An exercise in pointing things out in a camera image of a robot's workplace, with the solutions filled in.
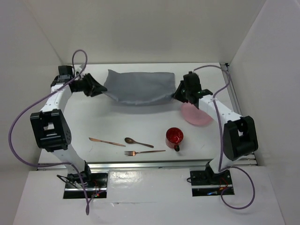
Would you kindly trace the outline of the pink plate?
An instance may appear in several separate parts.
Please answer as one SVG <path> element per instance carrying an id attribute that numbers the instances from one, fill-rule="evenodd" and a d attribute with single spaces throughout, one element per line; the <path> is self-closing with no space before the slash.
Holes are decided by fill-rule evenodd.
<path id="1" fill-rule="evenodd" d="M 207 113 L 197 109 L 190 103 L 182 104 L 181 115 L 186 122 L 198 127 L 207 126 L 213 121 Z"/>

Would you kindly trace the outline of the red mug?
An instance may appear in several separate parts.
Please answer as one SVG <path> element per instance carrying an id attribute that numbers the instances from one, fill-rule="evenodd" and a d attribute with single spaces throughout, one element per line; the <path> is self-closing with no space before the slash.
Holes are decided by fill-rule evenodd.
<path id="1" fill-rule="evenodd" d="M 174 149 L 176 152 L 180 151 L 180 144 L 183 141 L 184 134 L 177 127 L 171 127 L 167 130 L 165 134 L 165 143 L 166 145 Z"/>

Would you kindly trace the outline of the grey cloth placemat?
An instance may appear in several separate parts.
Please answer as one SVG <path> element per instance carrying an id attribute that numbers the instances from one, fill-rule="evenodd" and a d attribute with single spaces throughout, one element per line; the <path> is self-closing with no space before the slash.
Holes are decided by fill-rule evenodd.
<path id="1" fill-rule="evenodd" d="M 105 94 L 130 106 L 167 104 L 176 91 L 175 74 L 170 72 L 126 72 L 108 70 Z"/>

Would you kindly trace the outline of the copper knife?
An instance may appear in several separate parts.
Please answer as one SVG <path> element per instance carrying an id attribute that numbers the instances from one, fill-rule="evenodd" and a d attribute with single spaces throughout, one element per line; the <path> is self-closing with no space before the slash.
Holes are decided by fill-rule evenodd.
<path id="1" fill-rule="evenodd" d="M 107 144 L 111 144 L 111 145 L 115 145 L 115 146 L 126 147 L 126 145 L 120 144 L 120 143 L 109 142 L 109 141 L 103 141 L 103 140 L 99 140 L 99 139 L 91 138 L 91 137 L 89 137 L 88 139 L 89 139 L 90 141 L 92 141 L 92 142 L 107 143 Z"/>

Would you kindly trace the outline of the copper spoon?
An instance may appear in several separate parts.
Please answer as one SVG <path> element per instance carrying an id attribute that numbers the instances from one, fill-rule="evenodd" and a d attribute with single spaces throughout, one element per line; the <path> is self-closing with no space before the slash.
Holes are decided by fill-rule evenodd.
<path id="1" fill-rule="evenodd" d="M 139 145 L 142 145 L 142 146 L 146 146 L 146 147 L 149 147 L 149 148 L 154 148 L 153 145 L 150 145 L 150 144 L 146 144 L 146 143 L 142 143 L 142 142 L 137 142 L 135 141 L 134 139 L 130 138 L 130 137 L 126 137 L 124 139 L 124 141 L 128 144 L 139 144 Z"/>

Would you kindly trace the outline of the copper fork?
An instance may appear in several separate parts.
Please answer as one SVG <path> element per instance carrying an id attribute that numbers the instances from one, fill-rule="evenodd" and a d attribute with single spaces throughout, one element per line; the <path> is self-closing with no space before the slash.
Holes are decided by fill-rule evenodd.
<path id="1" fill-rule="evenodd" d="M 138 154 L 147 154 L 147 153 L 158 153 L 158 152 L 165 152 L 165 150 L 150 150 L 150 151 L 124 151 L 125 156 L 134 157 Z"/>

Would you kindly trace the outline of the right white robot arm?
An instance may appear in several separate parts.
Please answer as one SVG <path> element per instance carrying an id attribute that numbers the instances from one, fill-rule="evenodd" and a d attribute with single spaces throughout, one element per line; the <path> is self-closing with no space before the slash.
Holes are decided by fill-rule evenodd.
<path id="1" fill-rule="evenodd" d="M 203 90 L 198 75 L 189 72 L 183 76 L 173 98 L 190 103 L 198 111 L 209 115 L 218 122 L 220 133 L 220 153 L 209 161 L 204 170 L 204 179 L 214 184 L 234 162 L 258 149 L 255 122 L 252 117 L 243 117 L 230 110 L 216 98 L 210 90 Z"/>

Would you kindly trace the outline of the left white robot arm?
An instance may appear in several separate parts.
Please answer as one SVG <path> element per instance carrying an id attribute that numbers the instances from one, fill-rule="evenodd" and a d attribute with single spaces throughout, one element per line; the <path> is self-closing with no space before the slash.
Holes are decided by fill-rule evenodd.
<path id="1" fill-rule="evenodd" d="M 93 176 L 87 162 L 78 156 L 71 145 L 72 134 L 63 113 L 74 92 L 94 97 L 106 92 L 107 88 L 89 73 L 68 84 L 75 77 L 72 67 L 59 66 L 58 71 L 51 84 L 52 96 L 39 112 L 30 115 L 30 122 L 38 147 L 65 164 L 70 182 L 87 187 L 92 183 Z"/>

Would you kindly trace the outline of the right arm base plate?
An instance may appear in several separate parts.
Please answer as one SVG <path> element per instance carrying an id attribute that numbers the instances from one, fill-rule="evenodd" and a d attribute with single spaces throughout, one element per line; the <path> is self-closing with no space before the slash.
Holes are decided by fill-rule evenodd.
<path id="1" fill-rule="evenodd" d="M 187 178 L 187 182 L 191 183 L 192 186 L 231 185 L 232 178 L 228 170 L 215 174 L 211 169 L 205 169 L 190 171 L 190 177 Z"/>

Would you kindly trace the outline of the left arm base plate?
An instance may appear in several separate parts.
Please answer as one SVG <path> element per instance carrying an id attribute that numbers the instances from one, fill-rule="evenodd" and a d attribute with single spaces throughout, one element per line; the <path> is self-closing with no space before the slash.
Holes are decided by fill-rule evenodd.
<path id="1" fill-rule="evenodd" d="M 56 176 L 65 183 L 66 190 L 83 191 L 82 184 L 80 181 L 72 181 L 68 176 Z M 107 172 L 92 173 L 90 178 L 90 181 L 84 182 L 86 191 L 106 190 L 108 181 Z"/>

